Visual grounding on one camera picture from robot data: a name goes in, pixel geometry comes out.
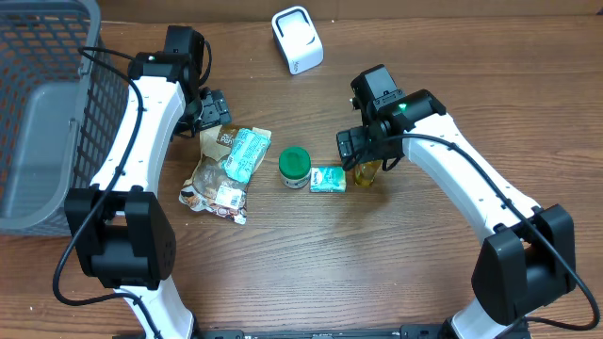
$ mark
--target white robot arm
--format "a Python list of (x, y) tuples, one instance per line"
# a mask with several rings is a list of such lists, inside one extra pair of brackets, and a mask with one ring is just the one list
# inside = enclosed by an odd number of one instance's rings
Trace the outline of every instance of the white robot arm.
[[(471, 280), (476, 298), (445, 322), (438, 338), (499, 337), (577, 282), (592, 295), (575, 273), (571, 217), (559, 205), (544, 210), (509, 184), (435, 97), (425, 89), (405, 95), (384, 65), (361, 73), (351, 87), (363, 126), (337, 134), (344, 170), (383, 159), (388, 171), (408, 157), (442, 188), (481, 244)], [(391, 166), (388, 159), (394, 159)], [(527, 249), (524, 240), (531, 244)], [(594, 298), (589, 301), (595, 318), (582, 330), (598, 323), (598, 307)]]
[[(498, 187), (504, 189), (524, 217), (532, 217), (532, 208), (540, 207), (536, 201), (509, 184), (481, 157), (463, 137), (449, 114), (431, 115), (417, 121), (411, 132), (456, 143), (480, 164)], [(402, 145), (408, 160), (429, 174), (469, 221), (480, 244), (486, 237), (496, 233), (495, 227), (499, 224), (511, 227), (520, 222), (508, 208), (501, 205), (500, 197), (458, 153), (443, 144), (418, 138), (404, 139)], [(492, 320), (477, 299), (457, 313), (451, 325), (459, 339), (495, 338), (507, 329), (507, 326)]]

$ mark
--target wooden table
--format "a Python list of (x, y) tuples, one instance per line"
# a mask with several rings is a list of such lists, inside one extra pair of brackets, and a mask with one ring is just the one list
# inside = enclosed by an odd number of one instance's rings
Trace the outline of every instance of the wooden table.
[[(176, 231), (173, 278), (204, 329), (245, 331), (397, 327), (440, 323), (473, 298), (480, 250), (433, 181), (402, 162), (370, 189), (344, 195), (284, 187), (280, 152), (302, 145), (315, 165), (337, 163), (335, 134), (360, 124), (350, 81), (383, 63), (407, 92), (431, 90), (464, 135), (541, 205), (561, 203), (576, 223), (578, 269), (603, 302), (603, 20), (601, 17), (413, 19), (317, 23), (323, 63), (288, 74), (269, 23), (196, 24), (211, 41), (208, 85), (222, 89), (238, 124), (272, 131), (240, 226), (177, 200), (199, 160), (176, 139), (159, 200)], [(105, 25), (109, 48), (163, 46), (165, 25)], [(121, 69), (125, 63), (118, 61)], [(67, 238), (0, 237), (0, 337), (108, 338), (138, 331), (123, 301), (78, 309), (57, 302), (51, 278)], [(73, 257), (62, 290), (107, 292)], [(539, 311), (590, 320), (578, 291)], [(603, 330), (533, 326), (535, 338), (598, 338)]]

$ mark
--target wire mesh basket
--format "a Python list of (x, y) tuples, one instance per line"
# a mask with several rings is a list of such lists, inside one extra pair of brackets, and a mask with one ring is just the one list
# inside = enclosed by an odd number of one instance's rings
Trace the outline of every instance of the wire mesh basket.
[(105, 161), (127, 88), (77, 53), (104, 47), (100, 24), (92, 0), (0, 2), (2, 234), (69, 234), (67, 191), (87, 187)]

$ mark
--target crumpled snack wrapper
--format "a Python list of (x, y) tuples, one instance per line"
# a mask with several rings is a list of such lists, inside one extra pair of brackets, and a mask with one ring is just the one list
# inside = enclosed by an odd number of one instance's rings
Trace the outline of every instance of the crumpled snack wrapper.
[[(270, 139), (271, 131), (260, 128), (236, 126), (233, 124), (216, 126), (199, 135), (201, 142), (201, 160), (180, 190), (179, 201), (195, 212), (207, 211), (228, 218), (237, 224), (247, 221), (247, 188), (226, 175), (222, 163), (232, 151), (236, 134), (241, 128), (248, 128)], [(256, 171), (264, 160), (257, 162)]]

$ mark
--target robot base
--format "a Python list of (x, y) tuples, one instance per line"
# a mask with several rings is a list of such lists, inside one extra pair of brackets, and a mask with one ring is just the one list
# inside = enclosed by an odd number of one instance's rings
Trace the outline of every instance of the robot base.
[[(530, 339), (528, 324), (522, 322), (498, 339)], [(114, 336), (113, 339), (145, 339), (142, 335)], [(196, 331), (191, 339), (457, 339), (448, 321), (443, 325), (402, 325), (399, 329), (330, 331)]]

